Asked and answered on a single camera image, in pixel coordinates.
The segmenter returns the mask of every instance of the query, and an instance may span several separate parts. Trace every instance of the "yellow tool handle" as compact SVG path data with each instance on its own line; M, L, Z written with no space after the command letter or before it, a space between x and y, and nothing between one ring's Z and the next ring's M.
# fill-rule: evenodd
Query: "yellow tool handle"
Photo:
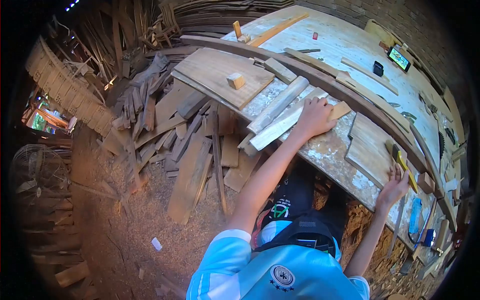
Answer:
M399 163L401 166L402 166L402 169L403 171L405 172L406 170L409 170L410 169L407 167L407 164L405 163L405 161L402 159L402 155L400 153L398 153L398 156L397 156L397 160L396 160L397 163ZM417 186L417 183L415 182L415 178L413 177L413 174L412 174L412 171L410 171L408 173L408 183L410 184L410 186L412 187L413 191L415 193L418 193L419 192L419 188Z

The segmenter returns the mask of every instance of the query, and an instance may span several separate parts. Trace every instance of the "wood block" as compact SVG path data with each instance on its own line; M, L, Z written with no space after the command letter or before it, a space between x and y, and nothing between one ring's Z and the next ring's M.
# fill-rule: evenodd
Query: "wood block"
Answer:
M248 42L251 41L251 37L249 34L243 34L240 37L237 38L237 42L247 44Z
M82 262L74 267L68 268L65 271L55 274L59 285L62 288L65 288L69 285L74 284L77 281L82 280L90 274L88 270L87 262Z
M180 162L179 174L168 202L168 216L176 223L185 225L188 222L190 212L201 193L199 187L202 186L201 181L211 145L212 140L201 134L194 134Z
M253 66L247 58L209 48L198 49L174 70L238 109L244 108L274 78L272 73ZM235 72L245 78L245 85L238 90L225 84L225 78Z
M187 129L188 129L187 123L183 123L183 124L175 127L175 130L177 131L177 137L179 139L183 139L183 137L187 133Z
M174 161L179 161L180 158L182 157L183 153L187 149L188 143L190 141L190 138L192 135L197 131L197 129L200 127L200 124L202 124L202 116L197 115L192 123L190 124L190 127L187 130L187 133L185 134L185 137L182 139L182 141L179 143L178 147L174 147L172 151L172 159Z
M276 96L265 107L257 118L247 128L259 134L260 131L270 124L300 93L308 86L308 80L298 76L285 90Z
M290 71L273 58L267 59L264 62L264 67L265 70L272 72L276 77L286 84L292 83L297 78L297 75L294 72Z
M245 78L240 73L233 73L227 77L228 85L238 90L245 84Z
M239 165L238 134L227 134L223 137L221 165L224 167L238 167Z
M425 194L430 194L435 191L435 181L433 181L427 172L418 176L417 184L421 187Z
M236 192L240 192L250 177L250 174L255 168L260 156L261 153L258 153L254 157L250 157L246 153L240 151L239 166L237 168L228 169L224 178L225 185Z

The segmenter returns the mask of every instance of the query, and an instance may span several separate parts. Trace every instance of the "workbench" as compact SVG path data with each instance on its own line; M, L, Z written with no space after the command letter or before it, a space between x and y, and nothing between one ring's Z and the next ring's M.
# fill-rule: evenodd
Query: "workbench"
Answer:
M292 6L273 12L242 26L241 30L243 33L249 34L253 39L280 22L305 12L309 14L309 17L281 31L259 47L276 53L284 52L285 47L291 49L320 48L320 52L309 53L309 55L314 58L323 58L325 63L338 70L348 71L350 76L358 83L371 89L388 102L398 103L400 107L396 109L399 112L407 111L415 115L417 117L415 126L425 138L425 142L435 159L435 164L439 166L439 128L437 120L427 113L424 104L419 100L418 94L420 90L424 90L426 93L429 93L429 95L432 94L434 98L440 98L440 96L424 75L415 69L415 67L411 66L408 73L404 73L399 67L394 65L394 63L387 58L384 50L379 46L380 40L378 38L341 19L301 6ZM317 40L312 39L314 32L318 33ZM236 36L232 31L222 39L236 41ZM384 66L384 77L387 77L390 84L398 89L399 96L396 96L370 77L341 63L342 57L346 57L368 70L372 68L375 60L380 62ZM287 87L285 83L275 78L242 110L238 110L230 103L213 95L188 78L182 76L177 78L228 106L247 121L253 121L275 96ZM314 87L309 85L290 106L298 102L299 98L305 97L313 89ZM331 96L327 96L327 99L331 104L339 102ZM310 139L307 144L299 150L298 154L340 185L354 198L358 199L367 209L374 211L375 201L380 189L344 159L350 145L348 133L352 127L355 116L356 113L351 111L340 118L335 128L325 134ZM287 131L279 139L284 141L288 137L289 132L290 131ZM419 172L411 164L409 167L415 178L417 178ZM402 215L398 237L410 251L413 251L414 245L408 238L408 225L410 222L412 201L415 197L422 200L422 212L419 219L420 229L428 218L432 201L435 199L432 194L426 195L422 190L420 190L418 194L415 194L413 190L410 189L406 195L405 209ZM399 202L392 207L387 218L386 225L392 231L395 228L398 207ZM432 228L439 229L441 222L440 217L442 215L441 210L438 208L434 216ZM433 256L434 252L426 247L423 247L419 254L420 261L424 264L431 261Z

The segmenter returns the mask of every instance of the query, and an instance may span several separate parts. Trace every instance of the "sawdust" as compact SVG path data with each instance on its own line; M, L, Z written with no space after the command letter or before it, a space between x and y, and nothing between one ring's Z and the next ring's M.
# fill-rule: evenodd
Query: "sawdust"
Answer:
M100 190L104 179L123 194L127 190L127 161L113 169L113 160L98 149L97 134L85 126L77 128L76 132L72 148L72 179ZM73 217L83 238L82 255L102 299L116 299L115 294L119 299L158 299L155 288L161 287L162 276L186 291L208 244L225 225L226 217L218 200L214 176L207 181L188 224L174 223L167 215L167 208L175 178L167 178L162 165L149 164L146 167L151 173L149 182L129 199L132 218L127 218L124 210L119 213L116 201L75 188L72 190ZM317 184L316 209L324 205L331 184L325 179L322 184ZM226 195L231 213L237 193L226 187ZM365 235L371 218L372 213L365 207L350 207L341 246L343 268ZM154 237L163 246L160 252L156 252L151 244ZM388 294L401 291L409 299L430 296L443 275L427 276L418 281L415 277L422 268L418 261L413 263L408 276L399 275L407 251L397 240L390 259L384 258L391 237L392 232L385 228L365 274L371 285L371 299L385 291ZM143 279L138 277L140 267L145 270ZM164 298L178 299L172 292Z

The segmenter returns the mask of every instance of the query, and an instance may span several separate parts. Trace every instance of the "wooden beam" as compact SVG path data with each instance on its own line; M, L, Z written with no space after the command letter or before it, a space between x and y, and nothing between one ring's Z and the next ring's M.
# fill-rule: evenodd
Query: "wooden beam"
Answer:
M356 62L353 62L351 60L349 60L348 58L346 57L342 57L342 63L367 75L368 77L372 78L373 80L375 80L376 82L380 83L381 85L383 85L384 87L386 87L387 89L389 89L392 93L394 93L395 95L398 96L398 90L396 89L396 87L394 87L393 85L391 85L387 80L385 80L384 78L378 76L377 74L363 68L362 66L360 66L359 64L357 64Z
M307 63L313 65L314 67L318 68L319 70L324 71L325 73L332 75L333 77L338 76L338 70L337 69L335 69L334 67L332 67L331 65L329 65L329 64L327 64L323 61L319 61L318 59L316 59L314 57L311 57L308 54L301 53L301 52L298 52L298 51L290 49L290 48L285 48L284 51L286 53L290 54L290 55L295 56L299 60L307 62Z
M408 153L409 161L418 172L427 172L428 168L424 155L420 149L410 144L400 129L393 123L393 121L390 120L389 117L386 116L374 104L370 103L353 90L337 82L335 78L332 78L331 76L326 75L325 73L302 62L262 48L251 47L242 43L205 36L181 36L180 39L182 43L186 45L215 48L247 58L258 57L262 60L267 60L272 57L276 59L295 74L305 77L313 86L323 89L330 96L340 101L345 101L353 111L360 112L371 119L375 124L380 126L385 132L392 136Z
M220 202L222 204L223 213L225 216L228 216L227 200L225 197L225 186L223 183L223 170L220 161L220 140L218 137L218 115L216 109L212 110L210 114L208 115L208 117L210 118L210 120L212 120L213 161L215 167L216 187L218 190L218 198L220 199Z
M301 21L307 17L308 17L308 13L304 13L304 14L286 19L280 24L273 26L272 28L268 29L265 32L262 32L259 36L257 36L256 38L248 42L247 45L258 47L264 42L266 42L267 40L271 39L273 36L275 36L279 32L285 30L286 28L292 26L296 22Z
M276 96L272 102L265 107L257 118L250 123L247 128L259 134L263 128L270 124L291 102L295 97L308 86L309 82L302 76L297 77L285 90Z

